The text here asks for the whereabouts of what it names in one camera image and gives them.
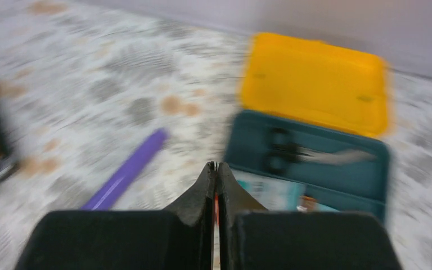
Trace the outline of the black handled scissors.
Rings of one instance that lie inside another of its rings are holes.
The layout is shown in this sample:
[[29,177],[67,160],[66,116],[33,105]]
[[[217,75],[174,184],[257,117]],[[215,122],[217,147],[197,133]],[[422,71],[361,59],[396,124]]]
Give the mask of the black handled scissors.
[[333,153],[312,150],[296,143],[293,134],[283,128],[271,128],[265,139],[268,152],[262,165],[271,174],[282,175],[291,164],[301,162],[340,166],[376,158],[374,154],[353,148]]

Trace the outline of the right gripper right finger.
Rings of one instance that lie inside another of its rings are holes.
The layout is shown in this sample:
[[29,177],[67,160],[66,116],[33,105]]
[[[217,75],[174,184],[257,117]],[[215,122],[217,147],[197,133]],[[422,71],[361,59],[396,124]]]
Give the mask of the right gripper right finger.
[[218,165],[222,269],[401,269],[387,230],[370,214],[270,211]]

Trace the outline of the yellow plastic box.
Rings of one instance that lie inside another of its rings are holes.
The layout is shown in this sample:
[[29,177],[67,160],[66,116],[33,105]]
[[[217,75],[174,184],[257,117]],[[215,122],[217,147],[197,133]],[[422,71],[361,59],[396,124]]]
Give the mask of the yellow plastic box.
[[254,35],[240,88],[244,108],[370,138],[389,126],[379,56],[276,33]]

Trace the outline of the teal divided tray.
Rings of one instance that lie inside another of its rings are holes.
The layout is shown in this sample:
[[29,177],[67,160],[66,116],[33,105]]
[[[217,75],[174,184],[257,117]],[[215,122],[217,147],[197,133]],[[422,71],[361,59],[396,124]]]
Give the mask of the teal divided tray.
[[[271,174],[262,165],[271,128],[289,130],[296,143],[312,150],[358,149],[376,158],[340,166],[301,162],[282,175]],[[368,212],[385,220],[390,154],[379,140],[244,110],[233,120],[223,159],[234,170],[305,185],[303,195],[316,199],[322,209]]]

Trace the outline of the gauze dressing packet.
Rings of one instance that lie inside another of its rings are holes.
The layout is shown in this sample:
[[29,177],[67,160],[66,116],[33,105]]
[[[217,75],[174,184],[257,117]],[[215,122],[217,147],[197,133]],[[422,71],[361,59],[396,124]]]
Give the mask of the gauze dressing packet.
[[269,210],[296,210],[305,185],[233,170],[236,181]]

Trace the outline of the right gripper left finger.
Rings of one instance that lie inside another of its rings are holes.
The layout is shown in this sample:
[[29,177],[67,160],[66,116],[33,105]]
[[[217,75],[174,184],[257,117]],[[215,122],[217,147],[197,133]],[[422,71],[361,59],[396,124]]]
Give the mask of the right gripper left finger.
[[31,233],[16,269],[211,269],[217,166],[160,210],[60,210]]

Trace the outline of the orange handled scissors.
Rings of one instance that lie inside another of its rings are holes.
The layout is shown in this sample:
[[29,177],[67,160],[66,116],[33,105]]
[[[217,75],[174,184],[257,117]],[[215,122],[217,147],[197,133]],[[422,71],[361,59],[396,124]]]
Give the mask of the orange handled scissors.
[[217,193],[214,198],[214,218],[215,224],[219,227],[219,197]]

